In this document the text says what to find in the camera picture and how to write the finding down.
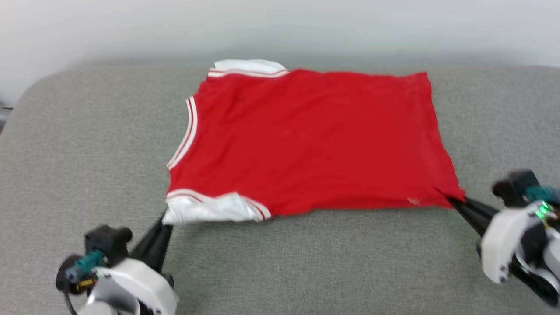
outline white and red striped trim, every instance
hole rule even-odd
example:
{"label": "white and red striped trim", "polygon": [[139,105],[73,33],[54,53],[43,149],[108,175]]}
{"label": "white and red striped trim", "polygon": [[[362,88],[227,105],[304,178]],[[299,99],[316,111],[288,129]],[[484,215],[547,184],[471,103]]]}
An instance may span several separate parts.
{"label": "white and red striped trim", "polygon": [[169,170],[177,166],[179,161],[185,156],[187,151],[189,151],[190,146],[193,144],[194,136],[197,133],[198,113],[197,106],[194,102],[194,97],[189,97],[186,100],[186,105],[189,114],[189,121],[187,123],[185,136],[183,137],[181,144],[177,148],[177,151],[175,151],[175,154],[173,154],[171,160],[167,163],[167,168]]}
{"label": "white and red striped trim", "polygon": [[[176,189],[174,191],[167,193],[166,202],[169,204],[171,200],[174,200],[176,198],[184,198],[184,197],[190,199],[190,201],[193,203],[198,203],[198,202],[204,203],[204,202],[211,202],[214,200],[213,197],[206,196],[192,189]],[[245,202],[253,212],[260,213],[259,220],[255,219],[255,221],[263,221],[266,219],[270,219],[272,217],[268,208],[265,207],[262,203],[255,201],[251,198],[247,198],[245,196],[241,196],[241,197],[245,200]]]}
{"label": "white and red striped trim", "polygon": [[268,60],[236,60],[216,61],[210,68],[208,77],[219,78],[227,75],[244,75],[259,78],[277,78],[289,73],[283,65]]}

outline teal connector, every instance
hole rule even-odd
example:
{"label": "teal connector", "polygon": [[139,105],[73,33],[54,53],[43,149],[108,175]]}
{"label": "teal connector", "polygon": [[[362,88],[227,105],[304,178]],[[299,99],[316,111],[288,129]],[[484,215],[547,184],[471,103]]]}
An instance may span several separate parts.
{"label": "teal connector", "polygon": [[105,265],[105,256],[100,251],[93,251],[76,261],[74,266],[66,269],[66,279],[77,284],[95,267]]}
{"label": "teal connector", "polygon": [[560,189],[553,187],[529,187],[525,190],[525,195],[531,202],[542,200],[551,203],[560,203]]}

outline jersey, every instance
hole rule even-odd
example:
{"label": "jersey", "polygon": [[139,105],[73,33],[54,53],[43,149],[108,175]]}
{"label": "jersey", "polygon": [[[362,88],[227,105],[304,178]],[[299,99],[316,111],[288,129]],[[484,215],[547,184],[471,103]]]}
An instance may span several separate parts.
{"label": "jersey", "polygon": [[426,73],[227,60],[186,104],[186,134],[167,165],[168,223],[464,199]]}

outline gray fabric tablecloth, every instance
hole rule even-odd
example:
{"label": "gray fabric tablecloth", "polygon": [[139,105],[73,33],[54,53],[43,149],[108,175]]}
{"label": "gray fabric tablecloth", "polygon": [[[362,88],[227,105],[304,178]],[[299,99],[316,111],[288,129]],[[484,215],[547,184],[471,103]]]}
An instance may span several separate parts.
{"label": "gray fabric tablecloth", "polygon": [[[184,100],[209,66],[74,70],[27,91],[0,135],[0,313],[66,314],[55,272],[83,234],[107,223],[139,239],[160,216]],[[560,70],[319,70],[427,70],[471,197],[499,206],[491,185],[516,168],[560,186]],[[454,210],[315,211],[177,228],[165,271],[178,314],[558,313],[517,280],[486,279],[477,240]]]}

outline white wall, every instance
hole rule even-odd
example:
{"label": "white wall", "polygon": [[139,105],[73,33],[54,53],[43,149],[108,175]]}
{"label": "white wall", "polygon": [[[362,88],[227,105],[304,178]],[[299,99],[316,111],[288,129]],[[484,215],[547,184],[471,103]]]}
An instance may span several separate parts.
{"label": "white wall", "polygon": [[557,0],[0,0],[0,101],[85,64],[560,66]]}

